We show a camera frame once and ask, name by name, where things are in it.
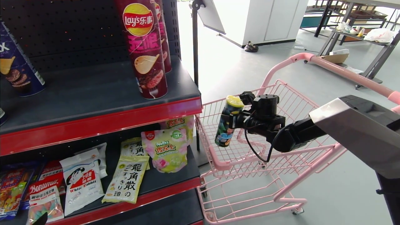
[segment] shoes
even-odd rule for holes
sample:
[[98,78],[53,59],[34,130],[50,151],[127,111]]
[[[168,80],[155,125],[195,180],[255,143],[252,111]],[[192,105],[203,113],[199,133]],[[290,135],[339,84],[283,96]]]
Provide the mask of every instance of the shoes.
[[258,46],[255,44],[252,44],[251,41],[249,41],[246,46],[244,47],[244,50],[246,52],[258,52]]

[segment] pink shopping cart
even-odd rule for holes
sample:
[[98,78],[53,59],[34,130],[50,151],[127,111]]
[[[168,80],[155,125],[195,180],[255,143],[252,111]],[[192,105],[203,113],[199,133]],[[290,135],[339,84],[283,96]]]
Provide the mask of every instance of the pink shopping cart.
[[[303,60],[314,62],[400,104],[400,92],[392,91],[313,54],[300,53],[274,66],[261,88],[252,91],[255,95],[278,95],[280,103],[277,114],[285,116],[287,124],[308,117],[318,106],[281,80],[274,84],[269,82],[279,69]],[[201,175],[202,186],[197,188],[206,221],[221,224],[283,211],[292,211],[295,215],[303,213],[307,199],[295,198],[290,191],[311,174],[324,170],[343,155],[346,149],[326,135],[291,152],[273,151],[269,163],[264,163],[250,150],[242,129],[236,138],[232,138],[228,147],[218,147],[214,138],[224,106],[225,99],[216,100],[204,104],[202,114],[196,115],[196,128],[211,166],[210,171]],[[400,106],[392,110],[400,113]],[[260,156],[266,155],[270,143],[264,137],[249,134],[248,139]],[[259,176],[266,178],[263,182],[256,182],[258,186],[249,187],[248,181]],[[248,188],[248,191],[238,192],[238,187],[241,190]]]

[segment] yellow lid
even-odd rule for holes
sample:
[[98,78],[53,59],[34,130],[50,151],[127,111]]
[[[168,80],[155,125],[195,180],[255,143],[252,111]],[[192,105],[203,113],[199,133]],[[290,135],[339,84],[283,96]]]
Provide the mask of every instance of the yellow lid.
[[239,98],[239,96],[228,95],[226,97],[226,103],[228,103],[228,105],[231,105],[236,108],[244,107],[244,104],[242,103],[242,100]]

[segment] gray floor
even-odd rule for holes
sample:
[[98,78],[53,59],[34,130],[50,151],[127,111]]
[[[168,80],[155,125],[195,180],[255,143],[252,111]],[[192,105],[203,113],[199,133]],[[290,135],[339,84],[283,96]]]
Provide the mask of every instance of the gray floor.
[[[186,3],[178,3],[182,61],[192,71],[192,26]],[[302,44],[306,49],[319,51],[325,37],[299,31],[296,43],[261,46],[258,53],[247,53],[199,23],[199,88],[203,103],[258,88],[274,65],[301,52],[292,49]],[[337,49],[350,49],[346,63],[365,69],[379,52],[379,46],[366,43],[345,43]],[[377,78],[389,88],[400,90],[397,47]],[[355,90],[354,84],[312,64],[298,62],[278,71],[273,80],[282,79],[298,91],[322,105],[336,97],[353,94],[377,102],[385,107],[394,104],[368,89]],[[264,182],[263,177],[247,179],[232,189],[245,190]],[[248,219],[231,224],[391,224],[383,196],[377,195],[378,181],[372,169],[347,152],[320,174],[314,174],[297,186],[293,195],[307,198],[305,213],[293,216],[289,212]]]

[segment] white cabinet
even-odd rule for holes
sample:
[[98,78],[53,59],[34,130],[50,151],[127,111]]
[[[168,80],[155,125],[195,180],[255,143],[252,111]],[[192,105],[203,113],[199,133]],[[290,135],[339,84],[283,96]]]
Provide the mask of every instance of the white cabinet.
[[308,0],[214,0],[226,35],[244,46],[296,39]]

